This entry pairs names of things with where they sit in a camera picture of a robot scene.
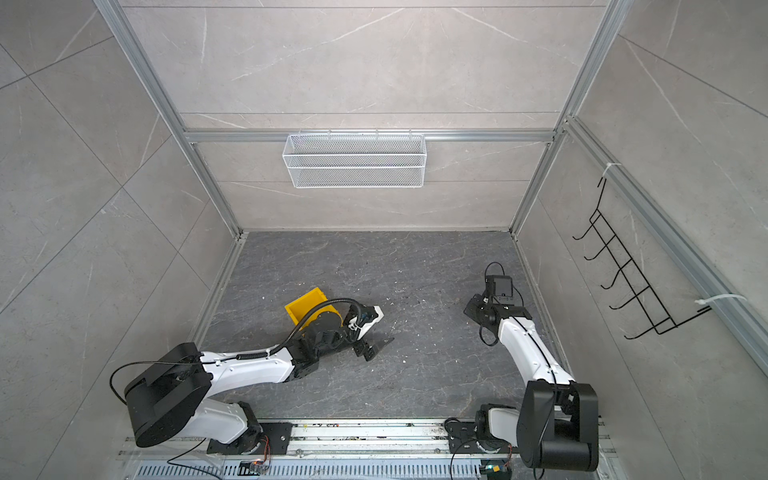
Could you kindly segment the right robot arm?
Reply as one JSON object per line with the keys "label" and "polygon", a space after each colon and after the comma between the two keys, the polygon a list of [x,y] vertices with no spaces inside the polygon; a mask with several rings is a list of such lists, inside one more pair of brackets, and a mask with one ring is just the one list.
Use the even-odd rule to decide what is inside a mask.
{"label": "right robot arm", "polygon": [[557,362],[522,306],[474,295],[464,313],[495,334],[525,381],[518,407],[484,404],[475,419],[483,446],[506,443],[533,470],[594,472],[599,463],[598,396]]}

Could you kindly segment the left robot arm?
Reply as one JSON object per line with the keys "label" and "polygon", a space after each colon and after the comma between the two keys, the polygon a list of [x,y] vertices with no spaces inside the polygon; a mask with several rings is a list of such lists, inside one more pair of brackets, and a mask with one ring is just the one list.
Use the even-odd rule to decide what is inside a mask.
{"label": "left robot arm", "polygon": [[266,434],[253,407],[244,401],[218,401],[216,395],[304,378],[317,370],[322,357],[348,348],[371,360],[377,347],[365,336],[383,317],[378,306],[352,307],[346,316],[325,311],[271,350],[216,353],[202,352],[192,342],[177,345],[124,389],[136,446],[202,437],[209,439],[212,453],[254,451]]}

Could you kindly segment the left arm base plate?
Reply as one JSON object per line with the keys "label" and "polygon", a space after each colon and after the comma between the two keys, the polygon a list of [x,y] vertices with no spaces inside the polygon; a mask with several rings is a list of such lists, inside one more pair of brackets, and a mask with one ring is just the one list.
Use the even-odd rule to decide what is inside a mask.
{"label": "left arm base plate", "polygon": [[211,440],[207,454],[220,455],[263,455],[269,447],[271,455],[285,455],[291,439],[293,424],[290,422],[267,422],[260,425],[259,432],[246,431],[230,444]]}

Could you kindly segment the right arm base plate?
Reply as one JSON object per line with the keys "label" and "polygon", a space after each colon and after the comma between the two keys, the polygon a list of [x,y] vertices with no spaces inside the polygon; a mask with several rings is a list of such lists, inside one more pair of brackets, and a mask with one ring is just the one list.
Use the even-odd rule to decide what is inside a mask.
{"label": "right arm base plate", "polygon": [[510,443],[483,436],[474,421],[449,417],[443,422],[451,454],[516,455],[519,449]]}

